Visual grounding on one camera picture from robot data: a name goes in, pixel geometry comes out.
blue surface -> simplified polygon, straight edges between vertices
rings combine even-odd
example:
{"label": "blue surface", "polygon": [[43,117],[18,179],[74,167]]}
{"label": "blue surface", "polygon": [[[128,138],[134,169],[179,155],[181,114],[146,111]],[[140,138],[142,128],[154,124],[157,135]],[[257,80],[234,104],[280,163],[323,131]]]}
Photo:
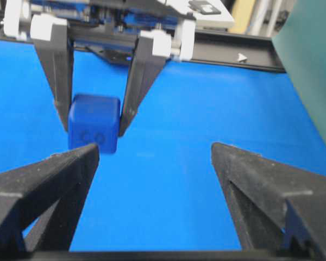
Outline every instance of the blue surface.
{"label": "blue surface", "polygon": [[[127,72],[76,52],[74,92],[122,99]],[[101,156],[71,249],[239,249],[215,141],[326,175],[326,147],[287,75],[170,62],[116,154]],[[0,42],[0,172],[65,150],[33,47]]]}
{"label": "blue surface", "polygon": [[120,105],[116,97],[76,94],[68,117],[69,149],[96,143],[101,153],[115,153]]}

